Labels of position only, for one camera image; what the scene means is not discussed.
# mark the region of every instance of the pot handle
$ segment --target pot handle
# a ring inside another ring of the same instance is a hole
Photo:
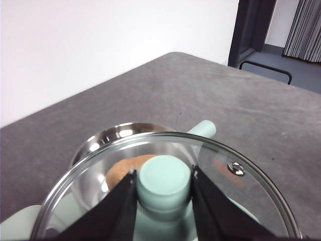
[[[216,127],[210,120],[203,120],[190,129],[187,133],[201,137],[212,138],[216,133]]]
[[[41,205],[25,207],[3,221],[1,240],[28,240]]]

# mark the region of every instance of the gray tablecloth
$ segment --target gray tablecloth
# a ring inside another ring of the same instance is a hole
[[[321,237],[321,95],[184,53],[2,128],[1,220],[41,204],[92,134],[126,122],[186,131],[203,119],[274,181],[302,232]]]

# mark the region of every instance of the glass lid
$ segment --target glass lid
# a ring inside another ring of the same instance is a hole
[[[158,132],[108,143],[77,162],[44,201],[31,238],[61,233],[108,195],[114,184],[106,174],[116,163],[143,155],[174,156],[190,169],[198,165],[234,204],[273,234],[300,237],[284,198],[250,160],[207,138]]]

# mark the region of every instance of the lid knob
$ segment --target lid knob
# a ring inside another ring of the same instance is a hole
[[[180,159],[160,155],[146,161],[138,172],[138,200],[154,219],[174,220],[190,199],[191,171]]]

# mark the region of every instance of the cooking pot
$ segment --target cooking pot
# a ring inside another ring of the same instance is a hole
[[[215,132],[215,125],[205,120],[188,133],[127,123],[93,135],[77,151],[70,170],[42,206],[27,207],[1,224],[2,239],[47,238],[61,233],[108,195],[105,176],[115,163],[146,154],[170,155],[189,168],[198,165],[233,203],[269,231],[301,237],[290,208],[272,181],[240,153],[210,140]]]

